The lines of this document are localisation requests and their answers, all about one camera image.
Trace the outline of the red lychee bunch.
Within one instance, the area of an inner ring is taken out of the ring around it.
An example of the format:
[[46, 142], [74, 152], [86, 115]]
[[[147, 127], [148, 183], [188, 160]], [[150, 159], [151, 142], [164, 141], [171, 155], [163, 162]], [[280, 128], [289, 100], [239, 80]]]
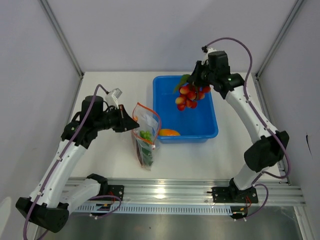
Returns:
[[185, 108], [195, 109], [198, 101], [203, 100], [205, 95], [211, 91], [210, 86], [199, 87], [187, 83], [189, 77], [189, 74], [182, 75], [173, 90], [173, 93], [179, 93], [179, 96], [175, 99], [175, 104], [179, 111], [184, 111]]

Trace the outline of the clear zip top bag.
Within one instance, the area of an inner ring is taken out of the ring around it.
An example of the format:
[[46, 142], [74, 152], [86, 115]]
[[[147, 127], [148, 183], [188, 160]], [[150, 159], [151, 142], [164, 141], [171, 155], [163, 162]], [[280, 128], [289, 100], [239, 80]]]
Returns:
[[154, 110], [139, 102], [132, 111], [132, 118], [139, 124], [138, 128], [131, 131], [137, 159], [142, 168], [150, 170], [159, 148], [161, 118]]

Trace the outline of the green cucumber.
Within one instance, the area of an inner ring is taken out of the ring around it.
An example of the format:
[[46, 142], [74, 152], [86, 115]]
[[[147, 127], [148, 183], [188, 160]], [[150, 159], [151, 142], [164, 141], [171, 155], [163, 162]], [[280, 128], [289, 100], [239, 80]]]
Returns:
[[147, 142], [140, 144], [140, 156], [142, 164], [151, 167], [153, 164], [153, 148], [152, 145]]

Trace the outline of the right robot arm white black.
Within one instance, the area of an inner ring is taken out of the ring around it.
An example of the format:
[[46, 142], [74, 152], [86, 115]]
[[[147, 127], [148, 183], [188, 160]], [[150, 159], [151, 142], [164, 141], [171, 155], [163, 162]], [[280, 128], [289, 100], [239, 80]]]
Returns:
[[187, 82], [197, 87], [212, 86], [237, 113], [252, 142], [243, 155], [245, 164], [229, 183], [229, 198], [239, 202], [262, 174], [282, 160], [289, 135], [279, 131], [257, 109], [247, 91], [246, 81], [240, 74], [231, 73], [225, 51], [211, 47], [205, 47], [203, 51], [204, 59], [196, 62]]

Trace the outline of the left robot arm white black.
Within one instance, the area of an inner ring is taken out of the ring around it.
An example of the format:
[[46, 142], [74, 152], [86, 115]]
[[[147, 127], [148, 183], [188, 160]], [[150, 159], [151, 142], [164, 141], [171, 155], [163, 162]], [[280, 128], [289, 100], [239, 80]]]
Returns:
[[139, 127], [122, 104], [109, 103], [104, 109], [104, 103], [101, 96], [85, 97], [81, 110], [65, 126], [57, 153], [42, 180], [28, 197], [17, 200], [15, 207], [25, 217], [26, 226], [33, 223], [57, 233], [83, 203], [108, 197], [108, 179], [94, 173], [75, 189], [63, 193], [72, 171], [100, 131], [122, 133]]

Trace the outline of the orange mango slice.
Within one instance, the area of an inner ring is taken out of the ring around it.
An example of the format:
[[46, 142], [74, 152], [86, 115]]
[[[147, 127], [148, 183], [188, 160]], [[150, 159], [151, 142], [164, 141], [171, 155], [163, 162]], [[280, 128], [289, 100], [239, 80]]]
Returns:
[[173, 129], [162, 128], [159, 131], [159, 136], [160, 137], [177, 137], [177, 136], [180, 136], [180, 133]]

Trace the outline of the blue plastic bin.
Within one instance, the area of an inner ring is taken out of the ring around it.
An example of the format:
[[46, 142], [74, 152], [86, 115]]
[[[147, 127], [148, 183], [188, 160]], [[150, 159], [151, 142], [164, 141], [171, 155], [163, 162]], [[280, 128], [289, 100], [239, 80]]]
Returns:
[[163, 144], [204, 143], [215, 138], [218, 133], [212, 94], [204, 94], [196, 108], [178, 110], [175, 103], [179, 93], [173, 93], [180, 82], [180, 75], [162, 75], [153, 80], [153, 110], [161, 119], [163, 129], [174, 130], [178, 136], [159, 136]]

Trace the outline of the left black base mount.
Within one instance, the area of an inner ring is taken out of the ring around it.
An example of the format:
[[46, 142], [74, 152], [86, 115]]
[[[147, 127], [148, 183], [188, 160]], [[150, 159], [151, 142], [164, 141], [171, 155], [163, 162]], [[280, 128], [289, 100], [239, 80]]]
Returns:
[[92, 173], [86, 177], [86, 179], [94, 180], [99, 184], [98, 194], [91, 197], [89, 200], [110, 200], [112, 203], [123, 200], [124, 189], [123, 185], [109, 184], [108, 179]]

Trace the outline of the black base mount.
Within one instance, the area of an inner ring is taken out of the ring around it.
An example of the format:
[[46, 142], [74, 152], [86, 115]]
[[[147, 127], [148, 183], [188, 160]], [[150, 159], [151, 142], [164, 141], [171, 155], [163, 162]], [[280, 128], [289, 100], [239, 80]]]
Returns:
[[212, 195], [214, 203], [245, 204], [246, 200], [253, 204], [259, 202], [258, 194], [254, 187], [246, 190], [237, 190], [234, 187], [215, 186], [207, 193]]
[[123, 200], [124, 189], [123, 185], [109, 184], [108, 179], [92, 173], [86, 177], [86, 179], [94, 180], [99, 184], [98, 194], [91, 197], [89, 200], [110, 200], [112, 203]]

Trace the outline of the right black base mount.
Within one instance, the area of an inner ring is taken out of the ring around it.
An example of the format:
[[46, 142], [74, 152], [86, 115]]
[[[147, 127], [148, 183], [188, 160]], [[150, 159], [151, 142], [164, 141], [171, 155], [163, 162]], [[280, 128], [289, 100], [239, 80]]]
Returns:
[[245, 204], [246, 200], [253, 204], [259, 202], [258, 194], [254, 187], [246, 190], [237, 190], [234, 187], [215, 186], [207, 193], [212, 195], [214, 203]]

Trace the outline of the right aluminium frame post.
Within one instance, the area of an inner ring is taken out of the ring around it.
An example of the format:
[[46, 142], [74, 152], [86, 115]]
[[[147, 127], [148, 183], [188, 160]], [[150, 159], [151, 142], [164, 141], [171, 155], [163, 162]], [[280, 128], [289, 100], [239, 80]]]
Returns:
[[263, 58], [263, 61], [261, 65], [259, 66], [257, 72], [255, 73], [255, 77], [257, 80], [259, 80], [268, 65], [270, 64], [271, 60], [273, 59], [274, 55], [276, 54], [277, 50], [281, 46], [282, 42], [286, 38], [287, 34], [289, 33], [289, 30], [293, 26], [296, 18], [298, 17], [299, 13], [301, 12], [303, 6], [305, 5], [307, 1], [306, 0], [296, 0], [285, 18], [285, 21], [283, 22], [278, 34], [276, 35], [274, 41], [272, 42], [269, 50], [267, 51], [267, 54]]

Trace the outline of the aluminium frame post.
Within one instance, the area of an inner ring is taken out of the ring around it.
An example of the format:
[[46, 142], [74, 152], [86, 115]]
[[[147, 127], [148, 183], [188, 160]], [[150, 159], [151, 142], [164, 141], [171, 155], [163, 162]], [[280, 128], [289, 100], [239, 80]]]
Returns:
[[263, 58], [263, 61], [261, 65], [259, 66], [257, 72], [255, 73], [255, 77], [257, 80], [259, 80], [268, 65], [270, 64], [271, 60], [273, 59], [274, 55], [276, 54], [277, 50], [281, 46], [282, 42], [286, 38], [287, 34], [289, 33], [289, 30], [293, 26], [296, 18], [298, 17], [299, 13], [301, 12], [303, 6], [305, 5], [307, 1], [306, 0], [296, 0], [285, 18], [285, 21], [283, 22], [278, 34], [276, 35], [274, 41], [272, 42], [269, 50], [267, 51], [267, 54]]
[[46, 15], [53, 31], [55, 32], [63, 50], [65, 51], [66, 55], [68, 56], [74, 70], [76, 71], [77, 75], [80, 77], [80, 79], [83, 78], [84, 72], [82, 71], [80, 64], [74, 54], [74, 51], [72, 50], [69, 41], [67, 40], [65, 33], [49, 3], [48, 0], [38, 0], [38, 3], [40, 4], [41, 8], [44, 11], [44, 14]]

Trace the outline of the left aluminium frame post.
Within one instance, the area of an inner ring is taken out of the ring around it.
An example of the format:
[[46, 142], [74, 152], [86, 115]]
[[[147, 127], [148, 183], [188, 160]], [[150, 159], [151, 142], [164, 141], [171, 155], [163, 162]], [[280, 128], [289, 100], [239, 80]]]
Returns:
[[83, 78], [84, 72], [82, 71], [80, 64], [74, 54], [74, 51], [72, 50], [69, 41], [67, 40], [65, 33], [49, 3], [48, 0], [38, 0], [38, 3], [40, 4], [41, 8], [44, 11], [44, 14], [46, 15], [53, 31], [55, 32], [63, 50], [65, 51], [66, 55], [68, 56], [74, 70], [76, 71], [77, 75], [80, 77], [80, 79]]

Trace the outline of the aluminium mounting rail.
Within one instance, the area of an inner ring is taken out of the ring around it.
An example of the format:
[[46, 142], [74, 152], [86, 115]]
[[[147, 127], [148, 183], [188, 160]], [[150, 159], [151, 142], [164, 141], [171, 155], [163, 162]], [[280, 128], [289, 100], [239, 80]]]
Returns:
[[[227, 187], [227, 180], [177, 180], [109, 178], [110, 185], [123, 185], [123, 201], [130, 204], [205, 205], [212, 204], [212, 187]], [[301, 187], [262, 181], [268, 188], [267, 206], [306, 205]]]

